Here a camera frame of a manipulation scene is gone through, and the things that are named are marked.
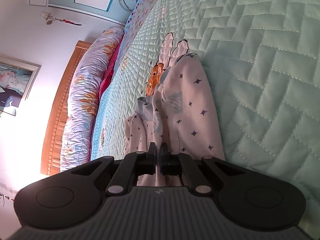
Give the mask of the floral long pillow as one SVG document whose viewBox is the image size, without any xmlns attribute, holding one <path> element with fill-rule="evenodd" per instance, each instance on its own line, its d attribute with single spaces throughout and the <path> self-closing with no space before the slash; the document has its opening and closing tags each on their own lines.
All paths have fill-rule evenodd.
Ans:
<svg viewBox="0 0 320 240">
<path fill-rule="evenodd" d="M 92 43 L 75 69 L 67 99 L 68 119 L 62 135 L 60 172 L 90 160 L 100 85 L 123 35 L 120 27 L 107 29 Z"/>
</svg>

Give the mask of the magenta bed sheet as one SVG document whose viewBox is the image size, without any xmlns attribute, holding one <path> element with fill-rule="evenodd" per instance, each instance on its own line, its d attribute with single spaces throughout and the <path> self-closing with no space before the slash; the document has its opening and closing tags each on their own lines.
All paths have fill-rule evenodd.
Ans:
<svg viewBox="0 0 320 240">
<path fill-rule="evenodd" d="M 111 84 L 114 74 L 114 65 L 116 64 L 121 40 L 122 38 L 120 38 L 114 50 L 111 51 L 111 58 L 108 61 L 103 80 L 99 87 L 99 109 L 92 133 L 91 160 L 105 155 L 112 155 L 113 152 L 108 147 L 111 145 L 111 137 L 115 128 L 114 120 L 117 113 L 114 106 L 116 101 L 113 98 L 113 94 L 117 95 L 118 92 L 108 89 L 108 86 Z"/>
</svg>

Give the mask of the hanging wall ornament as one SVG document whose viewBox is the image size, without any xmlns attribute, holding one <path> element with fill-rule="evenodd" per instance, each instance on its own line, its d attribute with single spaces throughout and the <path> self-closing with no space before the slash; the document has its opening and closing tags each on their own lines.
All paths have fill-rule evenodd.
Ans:
<svg viewBox="0 0 320 240">
<path fill-rule="evenodd" d="M 72 22 L 69 20 L 56 18 L 56 17 L 52 16 L 52 14 L 50 12 L 46 12 L 46 11 L 41 12 L 41 17 L 45 19 L 46 25 L 51 25 L 54 21 L 57 21 L 57 22 L 71 24 L 71 25 L 75 25 L 75 26 L 82 26 L 82 24 L 80 24 L 80 23 L 75 23 L 75 22 Z"/>
</svg>

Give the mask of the framed wall picture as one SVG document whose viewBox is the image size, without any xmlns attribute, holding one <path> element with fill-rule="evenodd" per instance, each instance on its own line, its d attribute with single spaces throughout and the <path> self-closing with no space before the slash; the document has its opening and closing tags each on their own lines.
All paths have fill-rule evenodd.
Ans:
<svg viewBox="0 0 320 240">
<path fill-rule="evenodd" d="M 1 55 L 1 113 L 16 116 L 41 66 Z"/>
</svg>

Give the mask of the white patterned baby garment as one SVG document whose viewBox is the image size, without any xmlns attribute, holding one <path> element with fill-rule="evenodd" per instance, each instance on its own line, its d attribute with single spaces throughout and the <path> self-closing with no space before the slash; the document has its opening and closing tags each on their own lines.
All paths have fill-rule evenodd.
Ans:
<svg viewBox="0 0 320 240">
<path fill-rule="evenodd" d="M 207 155 L 225 159 L 212 90 L 195 53 L 180 56 L 154 94 L 137 99 L 124 126 L 126 154 L 146 152 L 153 142 L 158 151 L 165 143 L 171 153 L 196 160 Z"/>
</svg>

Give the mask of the mint green bee quilt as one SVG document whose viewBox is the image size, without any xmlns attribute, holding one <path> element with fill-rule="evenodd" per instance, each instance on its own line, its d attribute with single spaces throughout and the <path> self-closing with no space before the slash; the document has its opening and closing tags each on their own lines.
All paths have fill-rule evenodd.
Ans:
<svg viewBox="0 0 320 240">
<path fill-rule="evenodd" d="M 116 159 L 166 36 L 201 59 L 226 159 L 296 185 L 300 227 L 319 239 L 319 0 L 158 0 L 108 87 Z"/>
</svg>

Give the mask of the wooden headboard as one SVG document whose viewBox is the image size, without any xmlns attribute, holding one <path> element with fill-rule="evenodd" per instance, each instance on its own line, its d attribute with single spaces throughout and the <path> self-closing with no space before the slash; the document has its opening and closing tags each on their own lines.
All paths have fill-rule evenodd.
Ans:
<svg viewBox="0 0 320 240">
<path fill-rule="evenodd" d="M 68 119 L 69 88 L 74 72 L 90 46 L 91 44 L 85 41 L 77 42 L 57 89 L 42 148 L 40 172 L 43 175 L 52 176 L 60 172 L 62 136 Z"/>
</svg>

